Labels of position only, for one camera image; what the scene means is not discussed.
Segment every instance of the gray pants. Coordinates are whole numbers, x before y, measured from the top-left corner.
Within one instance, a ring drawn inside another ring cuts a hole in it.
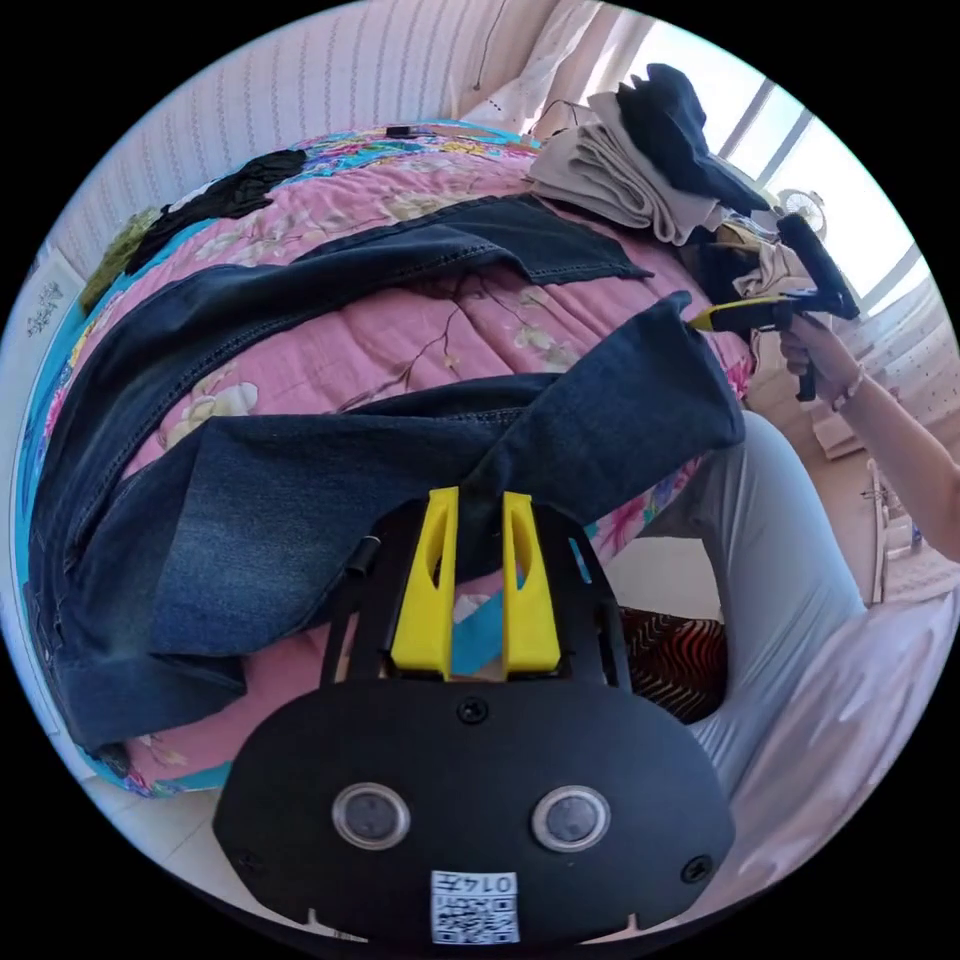
[[[703,541],[729,649],[723,705],[690,729],[730,796],[823,643],[865,611],[817,491],[772,424],[711,454],[641,534]]]

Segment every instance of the zebra print fabric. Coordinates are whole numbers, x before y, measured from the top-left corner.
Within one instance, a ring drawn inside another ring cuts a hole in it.
[[[709,717],[727,689],[727,635],[716,620],[620,608],[633,692],[683,723]]]

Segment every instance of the cable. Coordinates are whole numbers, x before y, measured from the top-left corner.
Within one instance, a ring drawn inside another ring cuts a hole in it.
[[[483,68],[487,62],[487,49],[490,46],[490,38],[493,36],[493,31],[497,29],[497,24],[500,22],[500,15],[503,13],[503,8],[506,5],[507,0],[500,0],[500,9],[493,18],[493,24],[490,27],[489,33],[487,33],[487,39],[483,41],[483,56],[480,57],[480,67],[477,70],[477,82],[473,85],[474,90],[480,89],[480,78],[483,76]]]
[[[548,103],[548,104],[546,105],[546,107],[544,107],[543,110],[540,111],[540,116],[537,117],[537,119],[534,120],[534,121],[530,124],[530,129],[527,131],[527,133],[528,133],[528,134],[529,134],[529,133],[532,133],[532,132],[533,132],[533,128],[534,128],[558,103],[566,104],[566,105],[570,108],[570,112],[573,114],[573,125],[574,125],[575,127],[579,127],[579,126],[580,126],[580,119],[579,119],[579,117],[577,116],[577,107],[580,107],[581,109],[584,109],[583,104],[582,104],[582,103],[574,103],[572,100],[564,100],[564,99],[562,99],[561,97],[558,97],[556,100],[551,100],[550,103]]]

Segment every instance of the qr code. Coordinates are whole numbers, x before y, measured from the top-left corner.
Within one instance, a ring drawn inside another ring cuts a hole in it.
[[[431,878],[433,942],[519,943],[515,873],[445,873]]]

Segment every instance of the striped wallpaper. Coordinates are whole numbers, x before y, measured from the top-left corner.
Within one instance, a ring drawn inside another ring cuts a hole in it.
[[[458,117],[519,74],[557,0],[364,0],[197,74],[107,153],[48,243],[84,277],[126,220],[308,136]]]

